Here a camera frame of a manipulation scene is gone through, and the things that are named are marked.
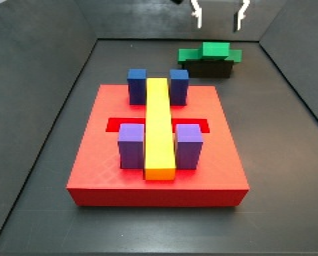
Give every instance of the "building block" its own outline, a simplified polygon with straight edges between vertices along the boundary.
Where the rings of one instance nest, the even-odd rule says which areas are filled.
[[[210,133],[206,118],[173,118],[173,133],[178,124],[198,124],[202,133]],[[122,124],[146,124],[146,118],[142,117],[110,117],[106,132],[119,132]]]
[[[187,70],[170,70],[170,104],[171,106],[185,106],[189,89]]]
[[[226,58],[229,61],[234,61],[234,64],[242,62],[242,50],[230,50],[229,57]]]
[[[178,50],[178,64],[182,64],[186,60],[198,60],[199,50],[198,49],[179,49]]]
[[[130,105],[146,105],[146,69],[128,70]]]
[[[143,169],[120,169],[118,133],[103,132],[108,118],[144,118],[130,106],[127,85],[102,85],[84,131],[67,190],[79,206],[227,207],[242,202],[249,183],[214,86],[191,86],[173,119],[206,119],[198,169],[177,170],[173,181],[147,181]]]
[[[198,124],[178,124],[175,131],[177,169],[197,169],[203,137]]]
[[[195,60],[186,61],[182,68],[194,78],[230,78],[233,65],[234,61],[227,60]]]
[[[175,152],[166,78],[147,79],[144,150],[144,179],[174,180]]]
[[[144,125],[122,124],[119,131],[120,168],[142,169],[144,166]]]
[[[230,53],[230,43],[205,42],[199,47],[199,59],[225,60]]]

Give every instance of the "purple block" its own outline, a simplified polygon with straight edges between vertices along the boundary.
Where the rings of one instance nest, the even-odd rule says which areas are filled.
[[[122,169],[143,169],[144,125],[122,124],[119,130],[119,153]]]
[[[198,124],[178,124],[175,130],[177,169],[197,169],[203,146],[202,131]]]

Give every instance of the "yellow block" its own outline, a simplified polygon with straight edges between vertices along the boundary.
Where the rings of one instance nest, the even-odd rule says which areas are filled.
[[[166,78],[147,79],[144,152],[144,179],[174,180],[175,151]]]

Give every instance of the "red platform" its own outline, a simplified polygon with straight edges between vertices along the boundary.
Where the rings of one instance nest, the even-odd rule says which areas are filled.
[[[174,181],[146,181],[143,170],[123,170],[118,132],[108,119],[144,118],[146,106],[128,105],[126,85],[100,86],[76,156],[68,192],[80,206],[237,206],[249,184],[218,94],[211,86],[190,86],[187,106],[171,107],[173,119],[207,119],[197,170],[178,170]]]

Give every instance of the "blue block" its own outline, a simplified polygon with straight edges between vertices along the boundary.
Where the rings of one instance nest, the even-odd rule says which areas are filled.
[[[189,73],[185,69],[170,70],[170,104],[185,106],[189,89]]]
[[[203,146],[202,131],[198,124],[178,124],[175,130],[177,169],[197,169]]]
[[[130,69],[127,77],[130,105],[146,105],[146,78],[146,69]]]
[[[144,167],[144,125],[122,124],[119,130],[119,153],[122,169]]]

